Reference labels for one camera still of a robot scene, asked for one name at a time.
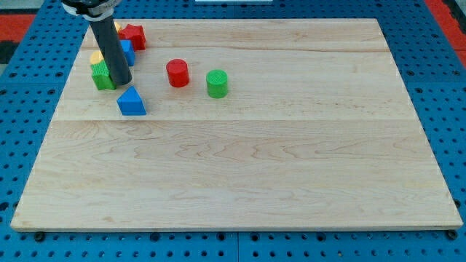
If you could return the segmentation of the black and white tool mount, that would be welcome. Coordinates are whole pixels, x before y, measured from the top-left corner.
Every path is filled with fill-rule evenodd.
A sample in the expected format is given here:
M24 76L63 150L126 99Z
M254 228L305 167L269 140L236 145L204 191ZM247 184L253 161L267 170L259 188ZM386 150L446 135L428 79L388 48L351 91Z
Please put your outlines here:
M102 21L114 13L122 0L61 0L64 10L88 21Z

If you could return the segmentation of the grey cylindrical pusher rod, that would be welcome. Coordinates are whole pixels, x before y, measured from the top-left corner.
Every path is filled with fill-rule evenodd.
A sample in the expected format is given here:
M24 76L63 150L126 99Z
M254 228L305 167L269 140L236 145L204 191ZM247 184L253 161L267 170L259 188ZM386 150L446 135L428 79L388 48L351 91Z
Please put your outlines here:
M132 81L132 74L119 40L114 19L109 16L90 22L95 40L103 55L110 77L115 85L122 86Z

